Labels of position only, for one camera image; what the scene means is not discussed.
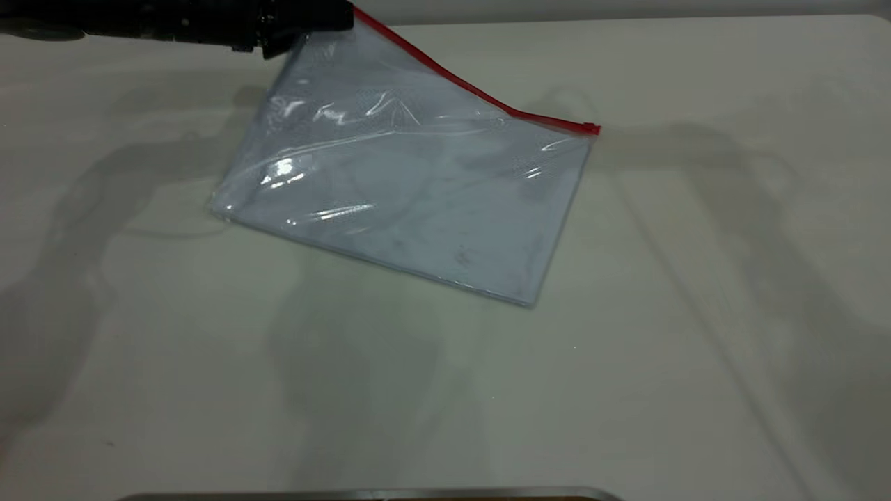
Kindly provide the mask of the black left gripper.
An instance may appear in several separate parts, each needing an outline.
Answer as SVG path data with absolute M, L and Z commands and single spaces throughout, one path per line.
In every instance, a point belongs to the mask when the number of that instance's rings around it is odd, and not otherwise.
M 351 31 L 350 1 L 238 1 L 233 11 L 236 53 L 262 52 L 265 60 L 290 53 L 305 41 L 307 31 Z

